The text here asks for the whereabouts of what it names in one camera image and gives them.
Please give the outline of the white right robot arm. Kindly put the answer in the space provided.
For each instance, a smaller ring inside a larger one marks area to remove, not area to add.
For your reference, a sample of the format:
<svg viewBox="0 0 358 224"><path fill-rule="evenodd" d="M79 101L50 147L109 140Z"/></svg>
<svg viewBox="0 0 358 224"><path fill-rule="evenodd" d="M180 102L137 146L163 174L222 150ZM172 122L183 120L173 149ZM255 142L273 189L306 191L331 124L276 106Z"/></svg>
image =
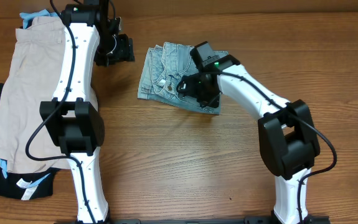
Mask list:
<svg viewBox="0 0 358 224"><path fill-rule="evenodd" d="M176 90L195 98L200 107L218 108L227 95L257 120L260 155L275 176L276 203L270 217L246 218L247 223L327 223L306 209L306 175L320 153L310 110L305 102L290 102L252 78L232 55L218 56L208 42L190 55L197 73L185 75Z"/></svg>

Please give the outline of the light blue denim shorts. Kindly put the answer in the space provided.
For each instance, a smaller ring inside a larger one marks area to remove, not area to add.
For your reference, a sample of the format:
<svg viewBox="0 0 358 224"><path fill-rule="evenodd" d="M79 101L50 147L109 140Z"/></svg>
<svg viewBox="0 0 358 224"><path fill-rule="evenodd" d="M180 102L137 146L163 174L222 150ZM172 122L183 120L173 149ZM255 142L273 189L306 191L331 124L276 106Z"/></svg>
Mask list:
<svg viewBox="0 0 358 224"><path fill-rule="evenodd" d="M198 72L191 58L191 45L165 42L149 48L138 87L138 98L154 100L181 109L206 114L220 114L221 106L202 107L195 98L176 91L183 76Z"/></svg>

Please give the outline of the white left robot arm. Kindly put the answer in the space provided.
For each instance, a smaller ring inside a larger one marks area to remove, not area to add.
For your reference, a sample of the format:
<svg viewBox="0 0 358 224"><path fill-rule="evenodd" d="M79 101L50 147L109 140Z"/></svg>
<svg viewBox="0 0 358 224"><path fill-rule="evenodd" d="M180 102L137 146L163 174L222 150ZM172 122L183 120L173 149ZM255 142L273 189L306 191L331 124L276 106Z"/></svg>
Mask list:
<svg viewBox="0 0 358 224"><path fill-rule="evenodd" d="M112 1L75 1L58 14L65 30L59 82L50 101L40 104L41 128L67 160L78 203L76 223L111 223L102 189L100 148L105 126L91 102L94 65L134 61L133 41L122 34L122 19L108 17Z"/></svg>

